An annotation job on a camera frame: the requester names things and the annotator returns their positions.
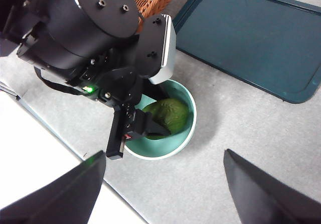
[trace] tray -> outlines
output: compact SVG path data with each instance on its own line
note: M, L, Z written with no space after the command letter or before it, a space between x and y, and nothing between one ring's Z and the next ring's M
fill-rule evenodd
M177 48L285 101L321 80L321 8L293 0L188 0Z

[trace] bolt hole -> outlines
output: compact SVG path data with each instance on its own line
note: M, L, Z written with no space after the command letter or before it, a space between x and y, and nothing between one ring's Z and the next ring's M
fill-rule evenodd
M128 12L129 11L128 5L123 5L122 9L123 9L124 12Z
M100 7L105 7L106 6L106 2L104 0L99 0L98 2Z

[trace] teal bowl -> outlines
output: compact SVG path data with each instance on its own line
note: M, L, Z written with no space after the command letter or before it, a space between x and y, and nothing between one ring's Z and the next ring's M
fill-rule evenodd
M132 155L144 160L159 160L172 156L181 151L191 140L196 126L196 105L190 92L180 83L167 80L164 87L171 98L184 102L189 108L189 117L185 128L177 134L170 135L161 140L141 138L127 141L125 149ZM136 108L143 109L154 99L143 95Z

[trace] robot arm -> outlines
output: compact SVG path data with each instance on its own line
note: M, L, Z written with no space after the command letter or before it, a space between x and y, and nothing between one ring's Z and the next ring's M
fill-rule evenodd
M135 109L141 95L168 97L162 82L173 74L176 35L170 16L144 21L134 0L0 0L0 56L17 47L49 87L84 95L114 108L106 155L122 158L124 142L170 132ZM48 71L69 86L41 77Z

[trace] green avocado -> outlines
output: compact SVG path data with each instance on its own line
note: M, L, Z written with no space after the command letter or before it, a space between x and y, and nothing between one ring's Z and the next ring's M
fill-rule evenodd
M168 129L171 135L181 131L189 115L186 104L175 98L162 99L153 102L142 109L144 112L152 113L152 120ZM147 136L150 140L160 140L166 136Z

